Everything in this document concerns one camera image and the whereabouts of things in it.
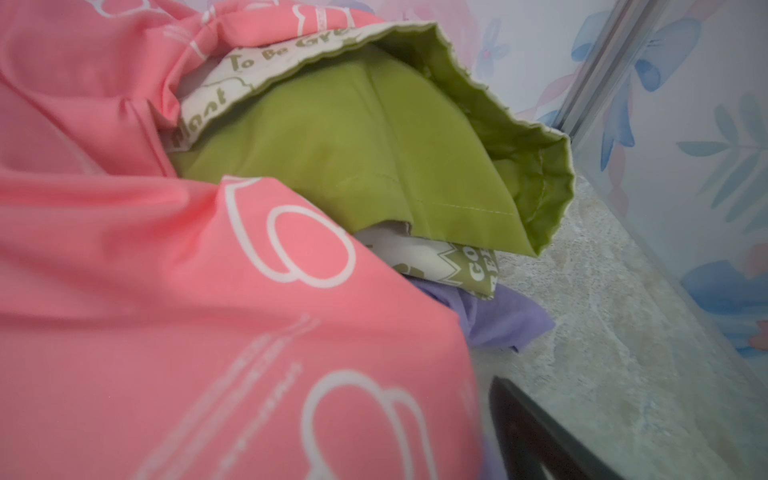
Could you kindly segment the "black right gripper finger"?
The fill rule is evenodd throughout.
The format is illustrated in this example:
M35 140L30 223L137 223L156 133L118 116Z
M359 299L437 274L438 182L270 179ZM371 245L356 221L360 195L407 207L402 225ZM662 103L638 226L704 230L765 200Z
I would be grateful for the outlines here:
M509 478L622 479L511 380L494 377L488 399Z

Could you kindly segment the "purple cloth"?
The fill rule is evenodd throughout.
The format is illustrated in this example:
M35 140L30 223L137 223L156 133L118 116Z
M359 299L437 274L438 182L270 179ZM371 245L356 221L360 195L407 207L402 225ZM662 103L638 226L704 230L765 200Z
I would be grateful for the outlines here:
M520 352L555 327L535 301L499 285L491 299L480 299L458 287L407 277L423 293L453 310L471 349Z

